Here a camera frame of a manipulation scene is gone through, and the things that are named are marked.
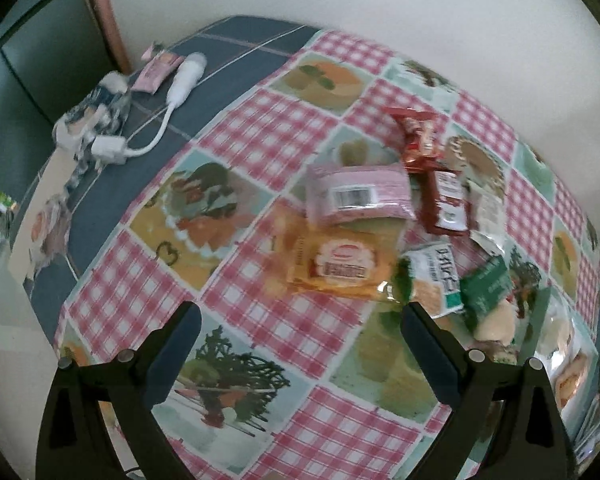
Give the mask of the cream orange snack bag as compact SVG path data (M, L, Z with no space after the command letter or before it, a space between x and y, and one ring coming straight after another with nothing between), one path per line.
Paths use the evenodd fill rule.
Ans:
M558 412L566 418L574 411L577 396L583 390L592 364L592 352L585 339L578 337L572 356L554 380L554 399Z

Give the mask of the peach jelly cup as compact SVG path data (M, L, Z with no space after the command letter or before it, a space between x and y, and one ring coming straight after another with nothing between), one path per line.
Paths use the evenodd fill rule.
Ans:
M507 347L515 338L516 328L516 308L503 299L478 323L474 330L474 339L497 342Z

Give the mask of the dark green snack packet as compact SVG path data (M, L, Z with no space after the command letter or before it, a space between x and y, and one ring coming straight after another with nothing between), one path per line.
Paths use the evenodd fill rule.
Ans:
M513 289L503 256L491 257L483 266L460 279L463 318L471 332Z

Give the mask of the green white biscuit packet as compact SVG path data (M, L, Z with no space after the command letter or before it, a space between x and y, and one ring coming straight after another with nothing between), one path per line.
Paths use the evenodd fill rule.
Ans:
M401 255L411 278L411 300L432 317L443 318L464 309L452 246L449 242L430 243Z

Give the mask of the white translucent snack packet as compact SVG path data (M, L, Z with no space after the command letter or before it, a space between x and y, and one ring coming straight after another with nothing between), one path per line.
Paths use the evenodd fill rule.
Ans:
M500 196L490 188L468 181L469 236L487 254L505 255L505 210Z

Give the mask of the orange yellow pastry bag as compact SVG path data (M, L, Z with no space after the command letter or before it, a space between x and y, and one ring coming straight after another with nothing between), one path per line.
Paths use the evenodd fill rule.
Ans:
M390 237L348 229L311 230L302 219L278 222L273 270L294 292L381 300L398 261Z

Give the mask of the dark red snack packet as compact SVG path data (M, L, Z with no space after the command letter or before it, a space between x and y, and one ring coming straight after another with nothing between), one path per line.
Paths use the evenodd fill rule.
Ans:
M431 234L464 236L468 233L466 193L455 171L426 172L422 188L422 221Z

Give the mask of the pink snack packet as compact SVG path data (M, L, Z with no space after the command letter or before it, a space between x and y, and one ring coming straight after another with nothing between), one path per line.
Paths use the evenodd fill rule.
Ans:
M401 164L306 168L306 220L314 228L364 219L414 220L410 178Z

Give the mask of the red cartoon snack bag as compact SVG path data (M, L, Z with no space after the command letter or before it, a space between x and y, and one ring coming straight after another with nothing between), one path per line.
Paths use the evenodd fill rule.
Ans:
M387 107L385 112L403 134L401 157L409 174L449 170L443 161L444 149L440 142L439 115L436 112L405 107Z

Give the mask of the patchwork checkered tablecloth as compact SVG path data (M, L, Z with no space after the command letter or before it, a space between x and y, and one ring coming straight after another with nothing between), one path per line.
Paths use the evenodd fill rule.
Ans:
M600 241L411 58L236 16L103 76L31 227L40 479L574 479Z

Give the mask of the crumpled blue white wrapper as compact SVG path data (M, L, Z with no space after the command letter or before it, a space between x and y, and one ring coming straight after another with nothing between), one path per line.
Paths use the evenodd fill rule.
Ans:
M129 78L110 72L95 88L55 122L52 137L55 145L76 163L61 196L68 200L84 176L94 167L92 145L98 136L117 136L131 110Z

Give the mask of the small pink sachet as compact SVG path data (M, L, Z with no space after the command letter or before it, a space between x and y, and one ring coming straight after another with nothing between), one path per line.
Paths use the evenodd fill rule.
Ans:
M158 42L153 42L140 59L144 66L132 83L131 90L147 94L155 94L166 78L184 62L184 56L168 50Z

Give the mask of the wooden chair frame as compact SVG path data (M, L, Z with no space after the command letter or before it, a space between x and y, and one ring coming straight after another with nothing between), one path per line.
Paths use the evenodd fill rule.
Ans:
M132 73L132 64L125 50L111 0L88 0L88 4L94 14L112 65L116 66L119 72L129 75Z

